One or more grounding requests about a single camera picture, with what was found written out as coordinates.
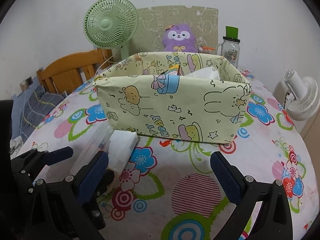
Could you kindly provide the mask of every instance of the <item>yellow box with cartoon print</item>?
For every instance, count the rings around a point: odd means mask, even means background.
[[[181,75],[170,75],[176,66]],[[210,66],[221,81],[183,76]],[[234,139],[251,93],[250,83],[224,57],[185,52],[132,55],[93,84],[115,129],[209,143]]]

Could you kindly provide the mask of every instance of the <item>white wall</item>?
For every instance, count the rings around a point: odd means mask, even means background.
[[[0,24],[0,98],[40,67],[92,49],[82,22],[96,0],[17,0]],[[320,28],[302,0],[130,0],[137,8],[207,6],[219,10],[219,42],[225,25],[239,28],[239,66],[254,72],[279,100],[289,68],[320,84]]]

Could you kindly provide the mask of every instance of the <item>plaid fabric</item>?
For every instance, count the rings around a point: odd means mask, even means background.
[[[25,142],[41,121],[55,108],[65,97],[60,94],[46,93],[43,86],[38,86],[20,117],[20,135]]]

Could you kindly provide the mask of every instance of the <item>blue wall section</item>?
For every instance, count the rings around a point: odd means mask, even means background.
[[[40,85],[37,77],[32,78],[33,84],[28,87],[20,95],[16,96],[14,94],[11,99],[13,100],[12,109],[12,139],[20,135],[20,117],[24,109],[25,104],[28,102],[29,97],[32,95],[33,91]]]

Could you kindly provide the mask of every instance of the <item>metal screw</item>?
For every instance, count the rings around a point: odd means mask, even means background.
[[[66,181],[67,182],[73,181],[73,176],[72,175],[66,176]]]
[[[43,183],[42,179],[38,179],[37,182],[36,182],[37,185],[41,185],[42,183]]]
[[[253,182],[253,177],[252,176],[245,176],[245,180],[247,182]]]
[[[276,180],[276,184],[277,184],[278,186],[282,186],[282,181],[279,180],[279,179],[277,179],[277,180]]]
[[[98,217],[98,216],[100,216],[100,212],[98,210],[92,210],[91,215],[94,217]]]

